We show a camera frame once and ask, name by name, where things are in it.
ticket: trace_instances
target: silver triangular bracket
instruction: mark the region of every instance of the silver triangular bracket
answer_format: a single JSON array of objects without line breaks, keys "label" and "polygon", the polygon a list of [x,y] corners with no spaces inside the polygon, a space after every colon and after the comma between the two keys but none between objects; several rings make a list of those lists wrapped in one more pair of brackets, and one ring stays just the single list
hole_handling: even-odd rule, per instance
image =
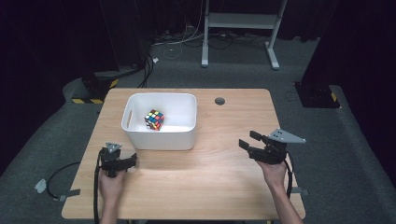
[{"label": "silver triangular bracket", "polygon": [[298,137],[292,133],[288,133],[286,131],[281,130],[280,128],[276,129],[272,133],[268,135],[269,139],[275,140],[281,143],[305,143],[305,139]]},{"label": "silver triangular bracket", "polygon": [[106,146],[107,146],[108,152],[111,153],[111,152],[116,151],[116,150],[119,149],[120,147],[122,147],[122,144],[106,142]]}]

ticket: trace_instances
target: gray carpet floor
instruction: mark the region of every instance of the gray carpet floor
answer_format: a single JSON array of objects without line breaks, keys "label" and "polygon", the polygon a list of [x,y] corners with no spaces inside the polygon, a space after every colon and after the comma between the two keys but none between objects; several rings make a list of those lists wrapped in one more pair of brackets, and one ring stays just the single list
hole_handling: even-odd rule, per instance
[{"label": "gray carpet floor", "polygon": [[[307,140],[304,145],[289,145],[297,182],[309,191],[303,196],[304,223],[396,223],[396,190],[362,135],[342,89],[331,86],[342,107],[323,109],[302,107],[293,87],[317,43],[277,40],[279,71],[271,68],[262,42],[210,49],[207,68],[201,67],[202,48],[155,46],[150,55],[158,62],[148,87],[268,89],[281,128]],[[220,48],[226,43],[211,44]],[[122,77],[116,88],[137,87],[142,79],[143,72]],[[64,87],[64,106],[35,132],[1,176],[0,223],[93,223],[62,218],[64,203],[34,189],[40,179],[80,161],[91,137],[102,105],[73,104],[78,83],[77,79]],[[72,166],[56,175],[51,191],[66,193],[76,171]]]}]

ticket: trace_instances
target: human hand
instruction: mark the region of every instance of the human hand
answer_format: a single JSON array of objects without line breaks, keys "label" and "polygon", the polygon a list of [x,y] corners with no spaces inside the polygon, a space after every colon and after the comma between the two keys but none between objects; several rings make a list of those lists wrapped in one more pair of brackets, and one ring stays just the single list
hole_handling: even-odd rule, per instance
[{"label": "human hand", "polygon": [[265,182],[269,188],[284,188],[286,164],[267,164],[262,161],[256,161],[262,168]]},{"label": "human hand", "polygon": [[99,170],[99,190],[105,205],[117,206],[122,193],[125,173],[124,171],[118,172],[116,177],[111,178],[106,175],[105,170],[102,168]]}]

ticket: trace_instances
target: white metal stand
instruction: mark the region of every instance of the white metal stand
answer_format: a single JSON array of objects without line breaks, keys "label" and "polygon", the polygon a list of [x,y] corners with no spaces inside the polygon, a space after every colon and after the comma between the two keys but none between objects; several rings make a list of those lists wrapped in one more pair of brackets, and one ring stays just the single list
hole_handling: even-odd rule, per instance
[{"label": "white metal stand", "polygon": [[209,13],[209,0],[206,0],[205,7],[205,32],[204,43],[202,48],[202,67],[209,66],[209,47],[208,47],[208,32],[209,27],[229,27],[229,28],[248,28],[248,29],[266,29],[273,30],[270,42],[265,42],[265,48],[271,61],[274,70],[279,70],[279,63],[277,62],[274,53],[274,43],[276,40],[277,31],[282,22],[283,12],[288,0],[282,0],[280,9],[276,15],[261,15],[261,14],[235,14],[235,13]]}]

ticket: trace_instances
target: black stand base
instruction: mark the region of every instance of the black stand base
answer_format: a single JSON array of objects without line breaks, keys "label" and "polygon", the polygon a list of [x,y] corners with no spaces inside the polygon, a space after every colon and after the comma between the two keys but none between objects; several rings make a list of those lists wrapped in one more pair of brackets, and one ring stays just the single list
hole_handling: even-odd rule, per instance
[{"label": "black stand base", "polygon": [[75,104],[102,104],[110,89],[117,85],[118,79],[95,80],[89,88],[81,80],[72,96]]},{"label": "black stand base", "polygon": [[340,108],[337,97],[329,86],[302,86],[300,82],[295,82],[294,87],[303,107]]}]

